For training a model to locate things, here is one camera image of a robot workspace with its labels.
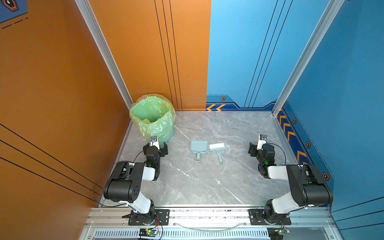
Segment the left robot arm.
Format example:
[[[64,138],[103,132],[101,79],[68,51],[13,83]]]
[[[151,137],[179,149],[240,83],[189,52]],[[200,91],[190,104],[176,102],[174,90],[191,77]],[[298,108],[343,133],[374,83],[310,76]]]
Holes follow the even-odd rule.
[[[160,175],[161,157],[168,154],[167,144],[144,146],[144,163],[118,162],[104,188],[104,198],[131,208],[131,213],[122,216],[129,219],[130,226],[159,224],[162,214],[156,213],[153,200],[141,193],[143,181],[156,181]]]

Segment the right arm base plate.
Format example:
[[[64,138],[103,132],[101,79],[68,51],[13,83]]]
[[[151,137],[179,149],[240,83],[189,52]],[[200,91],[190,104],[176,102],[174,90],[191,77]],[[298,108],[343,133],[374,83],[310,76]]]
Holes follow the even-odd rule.
[[[274,212],[267,214],[262,209],[249,209],[248,214],[252,226],[280,224],[289,226],[292,224],[288,214],[276,214]]]

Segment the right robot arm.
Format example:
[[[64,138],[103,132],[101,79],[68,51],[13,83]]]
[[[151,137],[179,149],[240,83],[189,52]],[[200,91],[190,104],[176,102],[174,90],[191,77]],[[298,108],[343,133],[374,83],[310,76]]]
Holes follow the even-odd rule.
[[[334,196],[327,181],[315,165],[276,165],[275,147],[250,143],[250,156],[257,158],[259,173],[265,179],[285,180],[290,191],[266,202],[260,215],[268,225],[281,223],[289,214],[305,207],[330,205]]]

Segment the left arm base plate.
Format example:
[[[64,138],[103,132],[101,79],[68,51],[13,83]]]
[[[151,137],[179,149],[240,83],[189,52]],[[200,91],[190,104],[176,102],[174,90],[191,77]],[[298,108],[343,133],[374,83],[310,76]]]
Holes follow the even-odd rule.
[[[157,224],[167,226],[170,220],[170,210],[155,209],[150,210],[148,214],[138,214],[131,212],[129,226],[155,226]]]

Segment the teal dustpan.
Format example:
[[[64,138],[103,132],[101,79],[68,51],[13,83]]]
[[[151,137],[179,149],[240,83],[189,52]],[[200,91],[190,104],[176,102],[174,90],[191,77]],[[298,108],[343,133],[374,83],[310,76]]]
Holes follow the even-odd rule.
[[[196,141],[192,140],[190,144],[190,150],[192,153],[197,155],[196,161],[199,163],[201,155],[205,154],[209,148],[209,141]]]

